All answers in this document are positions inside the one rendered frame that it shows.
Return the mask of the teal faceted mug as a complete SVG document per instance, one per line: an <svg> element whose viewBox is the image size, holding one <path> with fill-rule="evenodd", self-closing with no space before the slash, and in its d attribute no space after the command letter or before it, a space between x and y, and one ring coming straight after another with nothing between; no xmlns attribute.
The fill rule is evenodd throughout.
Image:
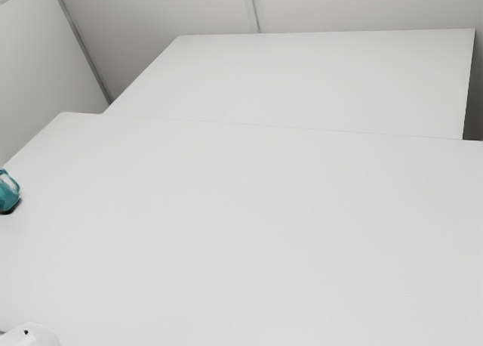
<svg viewBox="0 0 483 346"><path fill-rule="evenodd" d="M20 185L3 168L0 168L0 212L11 211L20 200Z"/></svg>

